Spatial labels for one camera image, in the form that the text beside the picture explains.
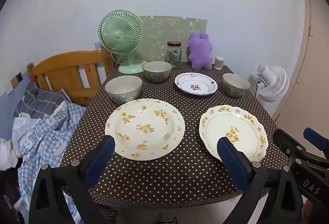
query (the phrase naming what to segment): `blue gripper pad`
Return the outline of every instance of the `blue gripper pad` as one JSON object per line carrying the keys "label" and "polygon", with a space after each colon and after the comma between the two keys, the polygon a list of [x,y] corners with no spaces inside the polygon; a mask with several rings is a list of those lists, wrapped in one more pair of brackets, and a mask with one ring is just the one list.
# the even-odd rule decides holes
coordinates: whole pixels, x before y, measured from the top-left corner
{"label": "blue gripper pad", "polygon": [[86,189],[93,188],[98,183],[98,179],[102,175],[103,170],[106,168],[111,155],[114,153],[115,145],[114,138],[109,136],[103,147],[95,156],[94,160],[91,161],[84,176],[84,186]]}
{"label": "blue gripper pad", "polygon": [[320,151],[324,151],[327,147],[327,140],[311,128],[305,128],[303,132],[304,138],[312,143]]}
{"label": "blue gripper pad", "polygon": [[230,177],[239,190],[246,191],[249,187],[248,174],[239,159],[234,155],[224,138],[217,143],[217,153],[222,159]]}

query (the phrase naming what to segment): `power cord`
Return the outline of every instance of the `power cord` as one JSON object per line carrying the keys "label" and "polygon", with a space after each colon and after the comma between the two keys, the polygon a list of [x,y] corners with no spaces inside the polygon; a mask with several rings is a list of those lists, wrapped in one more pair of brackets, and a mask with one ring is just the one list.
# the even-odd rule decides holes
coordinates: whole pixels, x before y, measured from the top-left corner
{"label": "power cord", "polygon": [[176,217],[174,217],[172,219],[172,222],[165,222],[165,221],[161,221],[161,217],[162,217],[162,214],[160,213],[157,217],[157,224],[165,224],[165,223],[175,223],[175,224],[179,224],[179,221],[177,220]]}
{"label": "power cord", "polygon": [[257,96],[257,89],[259,88],[259,86],[258,86],[259,83],[260,83],[260,81],[258,81],[257,84],[256,84],[255,97]]}
{"label": "power cord", "polygon": [[120,62],[122,56],[123,56],[123,55],[121,55],[121,57],[119,58],[119,60],[116,61],[116,60],[114,60],[114,58],[113,58],[113,54],[111,53],[112,60],[116,63],[116,65],[117,65],[117,64],[122,64],[122,63]]}

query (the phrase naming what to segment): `bed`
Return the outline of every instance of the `bed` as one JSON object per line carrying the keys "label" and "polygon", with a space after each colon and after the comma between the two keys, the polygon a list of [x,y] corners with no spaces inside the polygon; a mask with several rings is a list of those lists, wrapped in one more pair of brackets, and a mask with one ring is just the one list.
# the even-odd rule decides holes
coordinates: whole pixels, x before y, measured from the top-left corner
{"label": "bed", "polygon": [[[86,106],[101,86],[97,65],[106,76],[113,70],[110,53],[77,51],[52,56],[36,66],[28,65],[31,83],[14,113],[14,151],[23,158],[18,169],[21,199],[29,208],[40,166],[60,165],[65,149]],[[89,87],[85,88],[79,68],[83,67]],[[72,199],[65,199],[76,223],[80,221]]]}

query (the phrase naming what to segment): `green fan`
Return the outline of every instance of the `green fan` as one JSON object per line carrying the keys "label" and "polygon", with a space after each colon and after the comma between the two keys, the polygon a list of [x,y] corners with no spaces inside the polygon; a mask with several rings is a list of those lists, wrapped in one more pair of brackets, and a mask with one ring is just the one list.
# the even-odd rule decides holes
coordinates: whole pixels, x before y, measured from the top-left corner
{"label": "green fan", "polygon": [[143,72],[145,60],[135,59],[134,50],[140,45],[144,34],[142,20],[126,10],[116,10],[105,16],[98,28],[98,36],[104,48],[114,54],[127,54],[128,61],[119,66],[124,74]]}

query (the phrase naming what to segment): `white fan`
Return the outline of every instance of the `white fan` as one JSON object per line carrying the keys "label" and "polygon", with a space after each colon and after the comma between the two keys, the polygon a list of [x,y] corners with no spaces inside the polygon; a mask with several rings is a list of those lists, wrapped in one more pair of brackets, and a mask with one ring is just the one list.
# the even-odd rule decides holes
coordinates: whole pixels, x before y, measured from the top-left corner
{"label": "white fan", "polygon": [[259,88],[261,98],[269,103],[280,100],[288,90],[289,78],[282,67],[260,64],[256,74],[265,86]]}

